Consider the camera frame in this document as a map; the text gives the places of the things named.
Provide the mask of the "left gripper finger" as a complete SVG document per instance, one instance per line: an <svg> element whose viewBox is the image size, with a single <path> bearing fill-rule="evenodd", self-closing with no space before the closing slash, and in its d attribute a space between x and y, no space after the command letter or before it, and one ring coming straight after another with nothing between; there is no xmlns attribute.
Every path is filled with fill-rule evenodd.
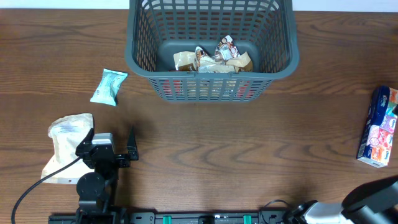
<svg viewBox="0 0 398 224"><path fill-rule="evenodd" d="M90 154L92 140L95 135L94 129L91 128L88 134L83 138L82 142L76 147L75 154L78 157L87 157Z"/></svg>
<svg viewBox="0 0 398 224"><path fill-rule="evenodd" d="M134 128L131 128L128 140L127 140L127 153L130 161L138 161L139 153L137 150L136 139L134 135Z"/></svg>

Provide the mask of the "teal snack packet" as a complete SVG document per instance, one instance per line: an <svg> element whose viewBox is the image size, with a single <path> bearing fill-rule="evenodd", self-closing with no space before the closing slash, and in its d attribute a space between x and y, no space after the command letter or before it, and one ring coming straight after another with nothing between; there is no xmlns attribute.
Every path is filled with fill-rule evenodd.
<svg viewBox="0 0 398 224"><path fill-rule="evenodd" d="M116 95L121 87L122 82L127 78L127 76L127 73L104 68L101 82L95 90L90 101L92 103L102 103L116 106Z"/></svg>

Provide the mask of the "orange cracker sleeve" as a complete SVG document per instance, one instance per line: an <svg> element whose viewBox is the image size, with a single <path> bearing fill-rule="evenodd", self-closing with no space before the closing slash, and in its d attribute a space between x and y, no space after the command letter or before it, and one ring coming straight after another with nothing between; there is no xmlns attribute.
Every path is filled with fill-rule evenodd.
<svg viewBox="0 0 398 224"><path fill-rule="evenodd" d="M161 80L157 88L167 100L239 100L254 95L249 84L250 81L222 79Z"/></svg>

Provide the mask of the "brown white snack pouch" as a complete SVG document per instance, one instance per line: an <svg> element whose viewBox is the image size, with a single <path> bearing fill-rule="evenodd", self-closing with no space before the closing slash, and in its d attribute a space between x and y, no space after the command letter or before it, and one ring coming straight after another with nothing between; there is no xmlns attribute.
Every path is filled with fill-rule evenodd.
<svg viewBox="0 0 398 224"><path fill-rule="evenodd" d="M201 47L195 49L196 70L199 73L230 73L230 72L252 72L253 63L248 53L237 54L230 59L215 59L210 57Z"/></svg>

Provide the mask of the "kleenex tissue multipack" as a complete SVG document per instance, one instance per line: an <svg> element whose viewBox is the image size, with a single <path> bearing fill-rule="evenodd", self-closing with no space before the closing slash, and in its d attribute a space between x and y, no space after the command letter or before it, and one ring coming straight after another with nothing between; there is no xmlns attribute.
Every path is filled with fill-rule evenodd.
<svg viewBox="0 0 398 224"><path fill-rule="evenodd" d="M380 86L373 91L357 160L380 168L389 163L397 126L397 90Z"/></svg>

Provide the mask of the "cookie pouch brown white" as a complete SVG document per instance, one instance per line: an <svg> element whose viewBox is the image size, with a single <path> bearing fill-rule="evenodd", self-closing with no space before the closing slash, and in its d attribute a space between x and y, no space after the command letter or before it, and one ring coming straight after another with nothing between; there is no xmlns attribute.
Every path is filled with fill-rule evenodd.
<svg viewBox="0 0 398 224"><path fill-rule="evenodd" d="M224 38L222 38L222 40L216 46L215 54L213 56L210 55L209 56L214 57L216 60L221 58L227 60L232 57L236 57L237 54L239 54L239 51L235 46L233 39L229 35L227 35ZM195 58L196 58L195 51L194 52L183 51L174 54L174 63L176 71L197 72Z"/></svg>

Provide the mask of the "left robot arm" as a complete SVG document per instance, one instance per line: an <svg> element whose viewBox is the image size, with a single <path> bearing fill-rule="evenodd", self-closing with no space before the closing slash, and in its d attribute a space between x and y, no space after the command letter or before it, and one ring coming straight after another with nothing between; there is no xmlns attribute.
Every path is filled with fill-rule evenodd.
<svg viewBox="0 0 398 224"><path fill-rule="evenodd" d="M116 206L116 189L119 169L131 166L139 154L134 131L127 140L127 153L114 152L111 133L96 134L91 128L76 148L75 154L92 171L79 178L76 191L79 195L77 223L129 223L125 208Z"/></svg>

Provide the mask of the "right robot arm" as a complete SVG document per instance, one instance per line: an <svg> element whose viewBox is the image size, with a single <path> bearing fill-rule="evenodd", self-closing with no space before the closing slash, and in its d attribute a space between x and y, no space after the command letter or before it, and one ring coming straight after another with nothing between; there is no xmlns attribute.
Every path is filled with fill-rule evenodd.
<svg viewBox="0 0 398 224"><path fill-rule="evenodd" d="M284 220L303 224L397 224L397 176L360 185L341 203L312 200L301 204Z"/></svg>

